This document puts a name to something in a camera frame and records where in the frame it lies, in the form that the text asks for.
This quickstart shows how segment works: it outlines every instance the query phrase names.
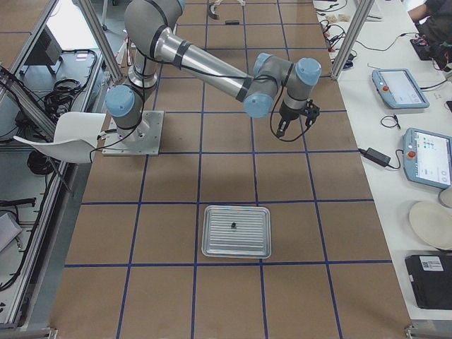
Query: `light blue cap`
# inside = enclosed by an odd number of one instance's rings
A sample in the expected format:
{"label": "light blue cap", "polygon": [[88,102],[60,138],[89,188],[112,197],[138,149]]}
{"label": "light blue cap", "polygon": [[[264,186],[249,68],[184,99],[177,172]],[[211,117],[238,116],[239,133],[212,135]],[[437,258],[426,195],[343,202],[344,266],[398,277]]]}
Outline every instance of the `light blue cap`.
{"label": "light blue cap", "polygon": [[179,0],[179,5],[181,5],[182,11],[185,11],[185,0]]}
{"label": "light blue cap", "polygon": [[309,86],[315,86],[317,81],[319,81],[322,66],[315,59],[303,58],[295,65],[295,72],[298,79]]}
{"label": "light blue cap", "polygon": [[257,56],[256,61],[254,62],[253,74],[256,75],[257,73],[259,73],[259,71],[261,70],[261,67],[265,64],[267,59],[272,56],[273,55],[268,54],[268,53],[260,53]]}
{"label": "light blue cap", "polygon": [[108,112],[115,117],[121,118],[128,114],[135,105],[135,95],[127,86],[119,85],[113,87],[105,95],[105,106]]}
{"label": "light blue cap", "polygon": [[273,98],[268,94],[254,93],[243,101],[245,112],[251,118],[265,117],[273,105]]}

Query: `black plug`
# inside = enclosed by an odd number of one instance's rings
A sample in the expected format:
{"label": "black plug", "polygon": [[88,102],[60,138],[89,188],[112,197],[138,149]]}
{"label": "black plug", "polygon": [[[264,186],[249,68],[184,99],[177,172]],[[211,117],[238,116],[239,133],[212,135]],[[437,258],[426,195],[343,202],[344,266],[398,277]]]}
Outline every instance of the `black plug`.
{"label": "black plug", "polygon": [[380,153],[373,148],[367,148],[367,150],[363,150],[362,148],[358,148],[359,152],[367,159],[375,162],[376,164],[386,167],[389,165],[391,158],[383,153]]}

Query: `black sleeve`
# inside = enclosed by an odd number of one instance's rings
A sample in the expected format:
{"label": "black sleeve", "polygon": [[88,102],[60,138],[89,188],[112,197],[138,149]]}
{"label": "black sleeve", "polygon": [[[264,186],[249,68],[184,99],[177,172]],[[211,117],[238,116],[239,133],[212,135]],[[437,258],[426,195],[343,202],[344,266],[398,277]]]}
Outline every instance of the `black sleeve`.
{"label": "black sleeve", "polygon": [[448,0],[427,0],[425,6],[433,13],[438,11],[443,4]]}

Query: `metal tray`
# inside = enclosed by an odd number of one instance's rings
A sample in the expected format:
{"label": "metal tray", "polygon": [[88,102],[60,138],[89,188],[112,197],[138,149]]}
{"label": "metal tray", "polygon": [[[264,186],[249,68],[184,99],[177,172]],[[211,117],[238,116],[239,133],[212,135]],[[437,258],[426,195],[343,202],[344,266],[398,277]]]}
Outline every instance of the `metal tray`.
{"label": "metal tray", "polygon": [[268,258],[270,211],[253,206],[208,206],[202,251],[205,256]]}

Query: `white table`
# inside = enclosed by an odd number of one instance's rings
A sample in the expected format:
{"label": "white table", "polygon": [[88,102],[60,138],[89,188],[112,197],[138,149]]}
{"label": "white table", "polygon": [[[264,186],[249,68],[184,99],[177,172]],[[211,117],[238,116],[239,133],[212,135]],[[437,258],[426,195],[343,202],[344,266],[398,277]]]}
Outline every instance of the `white table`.
{"label": "white table", "polygon": [[[384,19],[381,22],[367,21],[359,34],[360,42],[368,47],[385,49],[399,34],[416,32],[413,22],[399,0],[375,1]],[[316,7],[325,8],[325,2],[317,1]],[[343,10],[333,13],[336,13],[336,16],[339,13],[352,15],[355,9],[354,1],[349,0]],[[347,31],[349,23],[337,24]],[[339,32],[339,28],[331,28],[333,35]],[[409,41],[413,37],[414,35],[399,37],[398,41],[385,52],[368,50],[355,44],[353,49],[358,56],[354,60],[354,67],[343,71],[338,79],[358,146],[364,149],[371,147],[387,154],[391,157],[393,166],[397,165],[395,151],[402,148],[402,139],[407,128],[417,127],[452,135],[452,112],[444,105],[445,101],[452,99],[452,83],[446,82],[438,88],[424,92],[430,107],[415,110],[418,113],[412,114],[403,114],[402,111],[387,108],[372,83],[373,68],[369,67],[368,63],[370,66],[383,69],[407,68],[420,87],[444,80],[443,72],[435,71],[432,62],[419,60]],[[395,113],[398,115],[401,130],[387,129],[380,125],[383,116]],[[362,158],[362,162],[411,319],[452,320],[452,311],[417,307],[405,267],[406,256],[436,251],[412,231],[408,213],[417,201],[437,202],[440,190],[409,182],[402,169],[390,171],[365,158]]]}

